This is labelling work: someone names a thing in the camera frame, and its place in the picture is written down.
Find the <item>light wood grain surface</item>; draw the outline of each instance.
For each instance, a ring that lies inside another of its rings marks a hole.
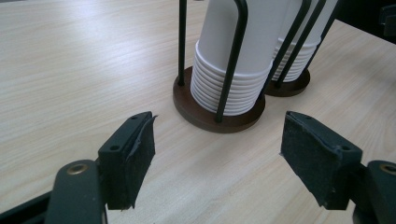
[[[207,1],[189,1],[187,62]],[[28,0],[0,4],[0,213],[51,190],[71,161],[97,150],[130,116],[159,115],[157,154],[136,209],[110,223],[352,223],[354,207],[318,207],[278,155],[284,115],[322,121],[396,162],[396,47],[336,21],[305,92],[266,97],[241,133],[200,130],[172,100],[178,1]]]

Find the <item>tabletop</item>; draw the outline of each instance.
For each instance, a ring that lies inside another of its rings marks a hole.
[[[186,66],[208,1],[189,1]],[[51,190],[71,161],[152,111],[156,155],[136,208],[110,223],[352,223],[327,211],[279,156],[288,110],[396,162],[396,46],[335,21],[296,96],[266,96],[259,121],[211,133],[174,107],[178,1],[0,1],[0,213]]]

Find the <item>stack of paper cups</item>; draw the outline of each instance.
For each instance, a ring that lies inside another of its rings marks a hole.
[[[297,13],[302,5],[303,0],[293,0],[291,1],[288,12],[286,14],[285,22],[283,24],[283,27],[280,32],[280,38],[278,39],[276,50],[274,53],[273,58],[277,55],[277,51],[280,49],[280,46],[283,44],[284,38],[289,32],[289,29],[292,25],[292,23],[295,20],[295,17],[297,16]],[[306,38],[303,47],[301,48],[299,54],[297,55],[293,65],[291,66],[288,74],[285,77],[285,82],[290,82],[294,81],[297,79],[300,74],[303,72],[304,68],[308,64],[309,60],[311,59],[312,55],[314,54],[318,44],[320,43],[321,39],[321,34],[323,33],[323,30],[329,21],[330,16],[332,15],[332,12],[334,11],[335,5],[337,4],[338,0],[327,0],[324,8],[322,9],[317,21],[315,22],[315,25],[312,27],[311,32],[309,33],[308,37]],[[300,26],[300,29],[298,30],[296,36],[293,38],[293,41],[291,42],[291,45],[285,55],[285,57],[282,60],[282,64],[278,67],[273,80],[277,80],[281,71],[283,70],[283,66],[285,62],[289,59],[290,53],[292,52],[294,46],[296,45],[297,41],[300,39],[300,36],[308,22],[308,20],[311,18],[312,13],[315,9],[315,7],[318,4],[318,0],[312,0],[311,7],[308,10],[307,15],[305,16],[305,19]]]
[[[244,42],[233,75],[225,116],[244,114],[254,106],[272,66],[290,0],[247,0]],[[211,0],[196,45],[191,94],[208,111],[216,112],[230,58],[238,10],[233,0]]]

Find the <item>brown round base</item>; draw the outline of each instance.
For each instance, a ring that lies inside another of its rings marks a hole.
[[[271,81],[265,90],[266,95],[289,97],[298,95],[305,90],[311,80],[308,69],[305,69],[299,78],[292,82],[283,82],[280,88],[276,87],[276,81]]]
[[[192,67],[185,70],[184,86],[178,86],[178,77],[174,82],[174,103],[178,112],[193,125],[214,133],[241,132],[257,122],[265,108],[264,96],[245,114],[224,116],[222,123],[215,122],[215,113],[211,113],[198,105],[191,96]]]

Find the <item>wooden table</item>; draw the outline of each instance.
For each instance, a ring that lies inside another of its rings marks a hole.
[[[187,62],[207,1],[189,1]],[[0,4],[0,212],[51,190],[71,161],[97,150],[130,116],[159,115],[157,154],[136,209],[110,223],[352,223],[326,211],[278,155],[285,112],[313,116],[396,162],[396,47],[336,21],[300,95],[266,97],[241,133],[200,130],[172,100],[178,1],[35,0]]]

